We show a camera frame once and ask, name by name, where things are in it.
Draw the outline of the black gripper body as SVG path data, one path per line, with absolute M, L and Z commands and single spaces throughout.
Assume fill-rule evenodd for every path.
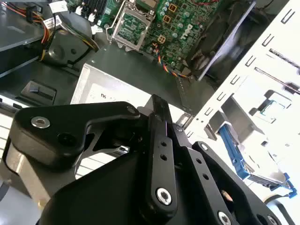
M 59 190 L 42 225 L 217 225 L 207 173 L 174 165 L 171 151 L 123 155 Z

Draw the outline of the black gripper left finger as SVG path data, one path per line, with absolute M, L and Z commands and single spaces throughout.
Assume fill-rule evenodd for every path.
M 12 122 L 4 162 L 33 199 L 48 204 L 68 184 L 123 155 L 173 154 L 167 106 L 153 95 L 149 115 L 127 102 L 21 109 Z

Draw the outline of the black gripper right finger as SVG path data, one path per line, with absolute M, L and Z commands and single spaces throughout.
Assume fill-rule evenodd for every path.
M 169 225 L 279 225 L 278 217 L 210 148 L 191 144 L 166 107 L 178 209 Z

